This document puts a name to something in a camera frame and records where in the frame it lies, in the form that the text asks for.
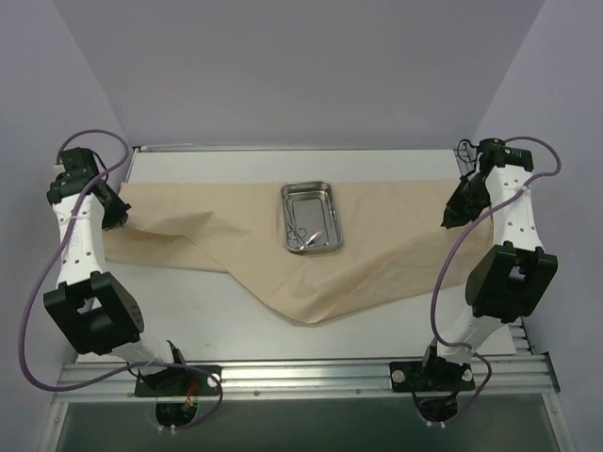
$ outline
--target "tan fabric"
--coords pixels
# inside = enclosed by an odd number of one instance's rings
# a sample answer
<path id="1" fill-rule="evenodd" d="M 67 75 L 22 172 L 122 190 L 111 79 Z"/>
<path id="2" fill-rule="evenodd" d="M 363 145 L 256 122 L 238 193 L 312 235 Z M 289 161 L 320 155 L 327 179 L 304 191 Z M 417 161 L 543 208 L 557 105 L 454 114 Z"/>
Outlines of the tan fabric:
<path id="1" fill-rule="evenodd" d="M 457 181 L 334 184 L 343 246 L 295 255 L 285 247 L 282 184 L 127 184 L 124 228 L 105 233 L 106 258 L 232 274 L 274 310 L 316 323 L 430 292 L 461 228 L 440 227 Z M 492 246 L 482 224 L 445 286 L 462 283 Z"/>

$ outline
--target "gray wall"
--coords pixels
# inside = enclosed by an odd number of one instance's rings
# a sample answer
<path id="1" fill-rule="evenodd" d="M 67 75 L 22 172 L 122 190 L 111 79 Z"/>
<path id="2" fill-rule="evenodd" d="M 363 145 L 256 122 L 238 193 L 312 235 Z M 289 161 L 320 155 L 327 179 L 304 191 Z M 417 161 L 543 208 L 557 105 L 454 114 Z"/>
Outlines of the gray wall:
<path id="1" fill-rule="evenodd" d="M 451 146 L 543 0 L 55 0 L 134 144 Z"/>
<path id="2" fill-rule="evenodd" d="M 537 349 L 551 353 L 565 416 L 584 451 L 603 444 L 601 18 L 600 0 L 547 0 L 476 134 L 533 135 L 561 154 L 561 174 L 533 189 L 539 234 L 560 269 L 527 324 Z M 546 151 L 536 159 L 537 169 L 553 166 Z"/>
<path id="3" fill-rule="evenodd" d="M 25 297 L 57 245 L 45 200 L 54 155 L 80 129 L 121 128 L 50 0 L 0 2 L 0 62 L 0 449 L 29 451 L 37 447 L 51 397 L 21 375 L 17 330 Z M 78 143 L 94 146 L 107 162 L 119 150 L 108 138 Z M 52 286 L 51 279 L 46 288 Z M 35 375 L 56 382 L 69 352 L 40 303 L 28 338 Z"/>

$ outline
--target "metal bracket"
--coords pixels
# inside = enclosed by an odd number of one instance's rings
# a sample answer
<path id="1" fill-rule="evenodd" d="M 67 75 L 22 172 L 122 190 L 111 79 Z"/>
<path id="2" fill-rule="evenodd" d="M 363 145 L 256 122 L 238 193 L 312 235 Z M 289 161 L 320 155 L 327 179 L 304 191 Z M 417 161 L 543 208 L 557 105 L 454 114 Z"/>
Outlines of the metal bracket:
<path id="1" fill-rule="evenodd" d="M 389 376 L 394 393 L 433 393 L 453 391 L 473 391 L 475 381 L 471 367 L 457 380 L 433 382 L 423 372 L 423 362 L 407 361 L 389 364 Z"/>
<path id="2" fill-rule="evenodd" d="M 221 381 L 222 368 L 219 365 L 192 365 L 196 369 L 201 369 L 217 377 Z M 162 387 L 151 387 L 145 377 L 139 376 L 136 380 L 134 396 L 136 397 L 166 397 L 166 396 L 188 396 L 188 390 L 193 386 L 193 379 L 197 379 L 198 385 L 196 391 L 191 396 L 217 396 L 219 394 L 216 384 L 211 379 L 202 379 L 195 372 L 188 372 L 188 378 L 184 381 L 178 380 L 173 385 Z"/>

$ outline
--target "silver tray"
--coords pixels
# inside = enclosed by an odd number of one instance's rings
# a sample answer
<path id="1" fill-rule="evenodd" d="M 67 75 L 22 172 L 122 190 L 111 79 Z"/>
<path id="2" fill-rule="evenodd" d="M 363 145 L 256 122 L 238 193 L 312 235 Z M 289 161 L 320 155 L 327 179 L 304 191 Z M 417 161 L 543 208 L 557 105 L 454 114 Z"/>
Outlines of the silver tray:
<path id="1" fill-rule="evenodd" d="M 328 182 L 286 184 L 281 194 L 289 251 L 328 252 L 341 246 L 333 189 Z"/>

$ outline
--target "cloth fold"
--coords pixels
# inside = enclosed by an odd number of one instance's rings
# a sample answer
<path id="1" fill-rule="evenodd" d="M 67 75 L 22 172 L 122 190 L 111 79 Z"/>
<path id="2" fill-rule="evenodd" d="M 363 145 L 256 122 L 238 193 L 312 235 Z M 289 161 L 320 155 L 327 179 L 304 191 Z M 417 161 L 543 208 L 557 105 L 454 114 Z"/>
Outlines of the cloth fold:
<path id="1" fill-rule="evenodd" d="M 334 184 L 343 246 L 285 247 L 280 183 L 125 184 L 123 228 L 105 232 L 108 260 L 228 272 L 272 309 L 302 323 L 432 290 L 462 228 L 440 227 L 458 181 Z M 463 283 L 492 247 L 492 223 L 469 236 L 444 286 Z"/>

